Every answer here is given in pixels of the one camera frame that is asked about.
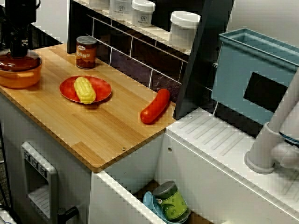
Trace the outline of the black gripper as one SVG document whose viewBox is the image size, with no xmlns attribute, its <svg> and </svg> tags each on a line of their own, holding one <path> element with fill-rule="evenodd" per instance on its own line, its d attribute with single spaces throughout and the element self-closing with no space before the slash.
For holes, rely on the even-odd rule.
<svg viewBox="0 0 299 224">
<path fill-rule="evenodd" d="M 28 31 L 36 22 L 37 0 L 6 0 L 3 15 L 3 35 L 10 35 L 12 58 L 22 58 L 28 51 Z"/>
</svg>

